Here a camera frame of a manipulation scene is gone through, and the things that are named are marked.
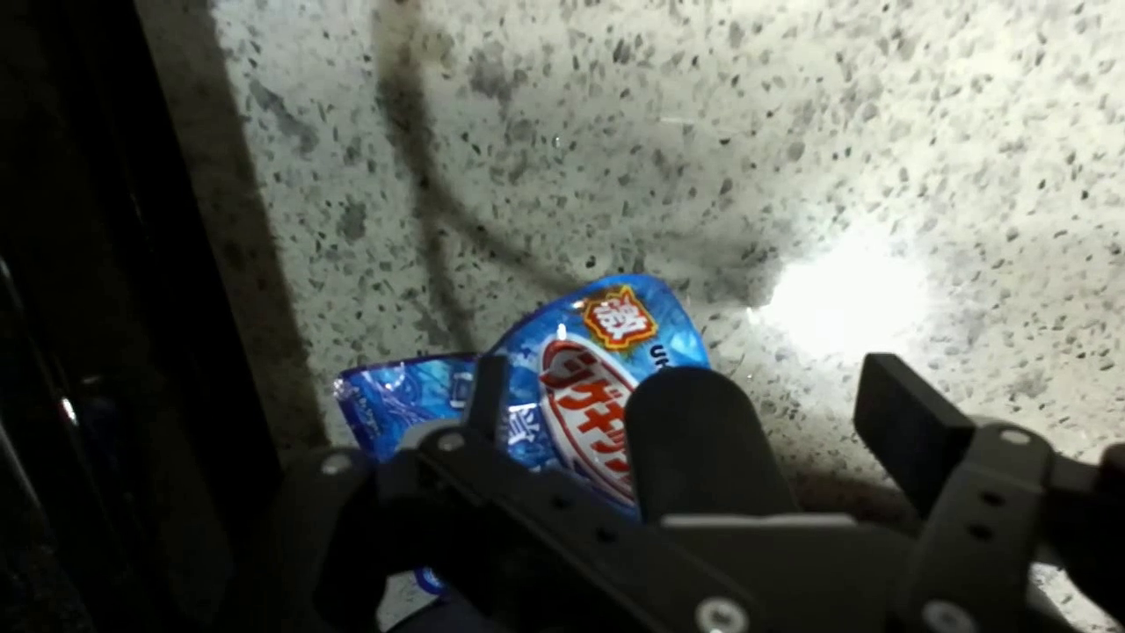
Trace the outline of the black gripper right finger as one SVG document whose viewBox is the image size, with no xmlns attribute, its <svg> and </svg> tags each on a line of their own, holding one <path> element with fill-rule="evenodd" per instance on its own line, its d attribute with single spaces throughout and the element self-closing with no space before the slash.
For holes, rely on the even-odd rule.
<svg viewBox="0 0 1125 633">
<path fill-rule="evenodd" d="M 1020 633 L 1051 451 L 972 424 L 897 355 L 862 363 L 853 430 L 921 516 L 898 581 L 907 633 Z"/>
</svg>

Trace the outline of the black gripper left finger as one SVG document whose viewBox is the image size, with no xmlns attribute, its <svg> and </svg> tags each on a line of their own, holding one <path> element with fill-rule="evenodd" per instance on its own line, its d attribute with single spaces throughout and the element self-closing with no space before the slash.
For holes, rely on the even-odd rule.
<svg viewBox="0 0 1125 633">
<path fill-rule="evenodd" d="M 654 633 L 656 615 L 625 581 L 628 519 L 495 441 L 505 379 L 511 366 L 485 355 L 464 420 L 418 446 L 426 562 L 504 633 Z"/>
</svg>

